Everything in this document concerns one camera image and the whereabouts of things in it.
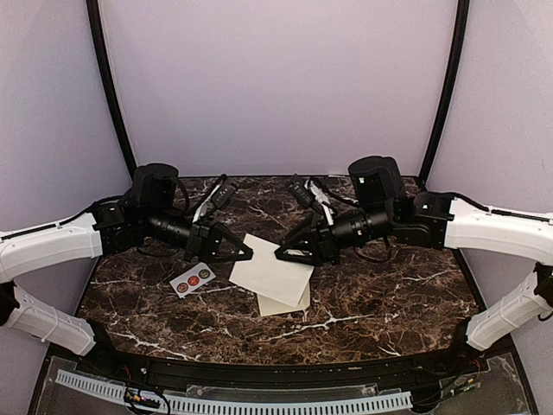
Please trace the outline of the white sticker sheet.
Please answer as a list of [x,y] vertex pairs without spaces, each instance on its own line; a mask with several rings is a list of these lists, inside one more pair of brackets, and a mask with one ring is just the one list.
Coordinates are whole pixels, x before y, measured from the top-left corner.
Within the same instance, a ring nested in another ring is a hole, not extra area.
[[179,298],[184,298],[215,278],[214,271],[207,264],[199,263],[172,279],[169,284]]

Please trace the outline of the cream paper envelope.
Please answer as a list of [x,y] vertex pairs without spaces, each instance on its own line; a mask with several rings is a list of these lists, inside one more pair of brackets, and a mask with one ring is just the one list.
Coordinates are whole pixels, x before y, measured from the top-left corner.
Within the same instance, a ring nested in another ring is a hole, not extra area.
[[309,285],[306,286],[296,306],[290,306],[261,295],[257,295],[257,304],[260,316],[275,316],[296,311],[304,311],[310,305],[310,287]]

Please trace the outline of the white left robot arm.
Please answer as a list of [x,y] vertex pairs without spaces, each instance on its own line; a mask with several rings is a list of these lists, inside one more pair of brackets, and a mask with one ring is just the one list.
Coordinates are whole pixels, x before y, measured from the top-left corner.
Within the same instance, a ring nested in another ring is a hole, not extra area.
[[238,186],[220,176],[196,205],[174,206],[186,189],[177,168],[150,163],[136,168],[130,189],[64,220],[1,235],[1,324],[78,356],[104,377],[122,369],[121,356],[98,322],[69,316],[17,285],[17,277],[76,259],[95,259],[138,248],[147,238],[183,251],[186,260],[225,263],[249,260],[252,249],[205,207],[225,207]]

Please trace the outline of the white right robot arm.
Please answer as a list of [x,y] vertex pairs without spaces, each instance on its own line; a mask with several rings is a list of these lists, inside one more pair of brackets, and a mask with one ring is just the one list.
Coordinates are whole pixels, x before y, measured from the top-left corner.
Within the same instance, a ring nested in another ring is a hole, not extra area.
[[327,205],[292,230],[275,256],[289,262],[337,265],[345,248],[375,240],[441,250],[470,248],[535,261],[524,281],[487,310],[459,323],[441,367],[461,374],[474,354],[489,349],[532,318],[552,313],[552,215],[489,207],[457,193],[406,194],[397,162],[367,156],[349,168],[357,197],[352,212],[333,216]]

